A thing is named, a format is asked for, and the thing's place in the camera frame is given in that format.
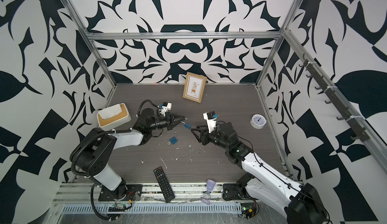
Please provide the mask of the small blue padlock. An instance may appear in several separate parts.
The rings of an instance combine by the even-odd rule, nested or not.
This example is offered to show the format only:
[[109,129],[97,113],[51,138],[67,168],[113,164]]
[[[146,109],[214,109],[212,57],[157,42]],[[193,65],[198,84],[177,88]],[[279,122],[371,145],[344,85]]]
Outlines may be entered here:
[[187,124],[187,123],[185,123],[183,121],[181,121],[181,123],[184,125],[185,128],[191,130],[191,125],[189,125],[189,124]]

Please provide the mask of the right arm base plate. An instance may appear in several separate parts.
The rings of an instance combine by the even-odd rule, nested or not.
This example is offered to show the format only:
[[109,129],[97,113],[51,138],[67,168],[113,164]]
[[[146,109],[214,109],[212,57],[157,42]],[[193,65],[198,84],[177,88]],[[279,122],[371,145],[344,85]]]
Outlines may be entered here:
[[222,198],[225,201],[232,200],[257,200],[247,192],[247,184],[223,184]]

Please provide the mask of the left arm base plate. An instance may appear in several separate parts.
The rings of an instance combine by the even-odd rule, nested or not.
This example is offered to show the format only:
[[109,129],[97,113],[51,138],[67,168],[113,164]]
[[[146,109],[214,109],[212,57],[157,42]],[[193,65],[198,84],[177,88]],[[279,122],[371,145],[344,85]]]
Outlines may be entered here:
[[114,191],[102,186],[98,201],[134,201],[140,199],[142,189],[143,185],[141,184],[127,184],[125,187],[119,185]]

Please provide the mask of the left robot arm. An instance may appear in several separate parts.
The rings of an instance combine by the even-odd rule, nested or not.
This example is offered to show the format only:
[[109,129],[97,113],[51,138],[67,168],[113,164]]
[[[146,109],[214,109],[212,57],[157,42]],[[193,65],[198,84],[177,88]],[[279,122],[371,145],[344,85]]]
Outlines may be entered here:
[[146,108],[129,130],[104,131],[94,128],[71,153],[71,172],[92,180],[111,199],[123,199],[129,191],[126,181],[109,166],[112,152],[119,148],[144,145],[153,137],[154,130],[172,130],[184,119],[185,116],[169,111],[156,114],[153,109]]

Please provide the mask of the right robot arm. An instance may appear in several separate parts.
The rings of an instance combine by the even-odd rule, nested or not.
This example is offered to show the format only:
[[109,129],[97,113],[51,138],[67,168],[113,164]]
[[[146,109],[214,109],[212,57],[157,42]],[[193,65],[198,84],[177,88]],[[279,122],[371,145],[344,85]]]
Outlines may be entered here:
[[211,143],[223,148],[230,162],[251,176],[242,186],[248,196],[277,211],[287,223],[330,222],[317,190],[310,184],[293,181],[264,162],[254,152],[252,143],[237,135],[231,123],[218,124],[213,130],[202,125],[191,132],[202,145]]

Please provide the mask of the large blue padlock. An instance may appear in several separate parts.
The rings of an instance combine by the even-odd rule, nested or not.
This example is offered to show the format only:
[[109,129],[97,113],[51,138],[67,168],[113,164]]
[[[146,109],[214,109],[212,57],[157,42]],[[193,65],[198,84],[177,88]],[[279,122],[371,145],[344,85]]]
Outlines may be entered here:
[[178,142],[177,137],[179,133],[177,131],[172,133],[172,137],[169,139],[168,145],[174,145]]

